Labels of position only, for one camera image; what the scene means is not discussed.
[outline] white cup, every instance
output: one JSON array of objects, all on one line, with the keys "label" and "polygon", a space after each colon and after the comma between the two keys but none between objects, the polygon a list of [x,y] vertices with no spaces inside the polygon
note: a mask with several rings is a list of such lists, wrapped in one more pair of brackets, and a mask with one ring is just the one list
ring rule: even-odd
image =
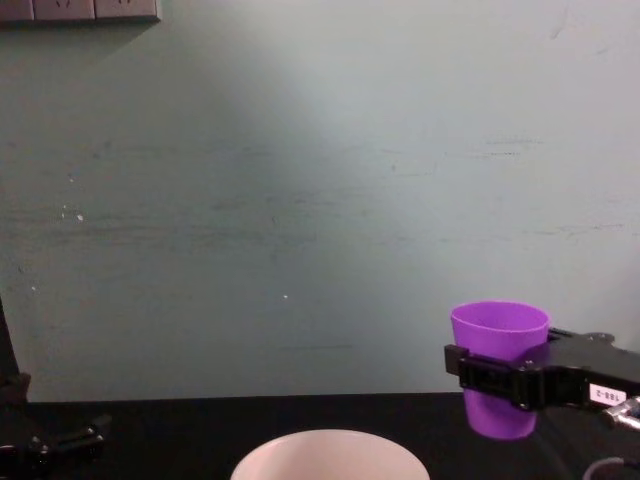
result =
[{"label": "white cup", "polygon": [[311,430],[256,448],[231,480],[429,480],[409,450],[350,430]]}]

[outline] electrical socket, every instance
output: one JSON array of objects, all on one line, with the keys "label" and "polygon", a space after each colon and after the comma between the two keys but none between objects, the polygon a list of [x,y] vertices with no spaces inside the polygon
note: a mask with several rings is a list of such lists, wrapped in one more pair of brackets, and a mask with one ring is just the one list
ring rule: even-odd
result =
[{"label": "electrical socket", "polygon": [[160,19],[159,0],[95,0],[96,18]]},{"label": "electrical socket", "polygon": [[93,20],[93,0],[33,0],[36,20]]},{"label": "electrical socket", "polygon": [[33,20],[31,0],[0,0],[0,23]]}]

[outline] black table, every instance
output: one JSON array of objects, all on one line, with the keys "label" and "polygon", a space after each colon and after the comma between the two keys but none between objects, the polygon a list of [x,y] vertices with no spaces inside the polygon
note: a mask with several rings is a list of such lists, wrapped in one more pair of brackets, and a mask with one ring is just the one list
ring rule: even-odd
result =
[{"label": "black table", "polygon": [[567,441],[570,432],[559,431],[546,416],[541,416],[536,432],[525,440],[482,438],[468,428],[462,397],[453,393],[27,407],[32,419],[53,432],[81,427],[102,413],[113,416],[111,441],[103,458],[54,480],[228,480],[234,466],[258,445],[318,428],[353,429],[389,438],[420,458],[433,480],[574,480],[590,460]]}]

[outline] label sticker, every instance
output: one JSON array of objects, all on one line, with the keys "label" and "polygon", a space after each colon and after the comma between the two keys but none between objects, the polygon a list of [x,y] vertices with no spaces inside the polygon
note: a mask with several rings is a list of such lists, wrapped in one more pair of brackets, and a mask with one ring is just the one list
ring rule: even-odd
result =
[{"label": "label sticker", "polygon": [[589,398],[593,402],[615,407],[627,399],[627,394],[620,390],[614,390],[613,388],[607,388],[591,383],[589,384]]}]

